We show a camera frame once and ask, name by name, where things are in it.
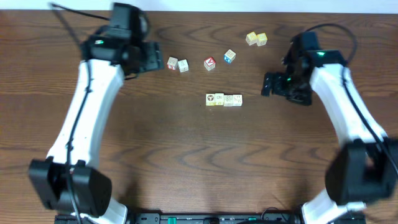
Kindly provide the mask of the wooden 8 block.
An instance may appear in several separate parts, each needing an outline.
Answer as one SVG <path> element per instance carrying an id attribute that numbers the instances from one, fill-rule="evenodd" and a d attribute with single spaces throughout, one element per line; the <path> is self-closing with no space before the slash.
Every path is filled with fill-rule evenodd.
<path id="1" fill-rule="evenodd" d="M 233 95 L 233 106 L 242 106 L 242 104 L 243 104 L 243 96 Z"/>

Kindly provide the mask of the yellow-edged wooden block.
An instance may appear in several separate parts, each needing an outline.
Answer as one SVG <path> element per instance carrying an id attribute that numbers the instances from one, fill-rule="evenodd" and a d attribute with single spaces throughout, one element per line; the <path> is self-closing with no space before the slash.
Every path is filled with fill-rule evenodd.
<path id="1" fill-rule="evenodd" d="M 224 94 L 223 93 L 215 93 L 215 105 L 217 105 L 217 106 L 224 105 Z"/>

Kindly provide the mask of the soccer ball block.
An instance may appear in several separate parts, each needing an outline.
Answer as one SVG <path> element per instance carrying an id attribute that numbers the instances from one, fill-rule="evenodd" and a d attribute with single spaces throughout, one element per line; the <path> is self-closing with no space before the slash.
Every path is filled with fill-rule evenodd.
<path id="1" fill-rule="evenodd" d="M 207 106 L 215 106 L 215 94 L 206 94 L 206 105 Z"/>

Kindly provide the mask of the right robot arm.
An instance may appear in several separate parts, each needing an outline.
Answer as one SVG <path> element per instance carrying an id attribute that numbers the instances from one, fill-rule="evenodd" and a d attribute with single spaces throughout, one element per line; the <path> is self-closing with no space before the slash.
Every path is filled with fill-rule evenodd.
<path id="1" fill-rule="evenodd" d="M 397 140 L 370 114 L 339 50 L 320 48 L 317 35 L 296 35 L 282 60 L 284 72 L 268 72 L 261 94 L 280 95 L 304 106 L 321 99 L 340 151 L 325 175 L 325 189 L 304 203 L 290 223 L 334 223 L 349 212 L 389 198 L 397 182 Z"/>

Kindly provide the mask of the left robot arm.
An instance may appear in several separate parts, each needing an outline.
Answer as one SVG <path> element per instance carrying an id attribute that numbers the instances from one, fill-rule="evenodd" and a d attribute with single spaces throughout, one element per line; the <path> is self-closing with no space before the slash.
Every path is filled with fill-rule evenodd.
<path id="1" fill-rule="evenodd" d="M 164 67 L 157 42 L 147 41 L 149 20 L 138 7 L 116 2 L 107 24 L 76 44 L 78 81 L 61 131 L 44 160 L 34 159 L 29 179 L 57 223 L 128 223 L 127 206 L 111 195 L 98 171 L 104 127 L 126 80 Z"/>

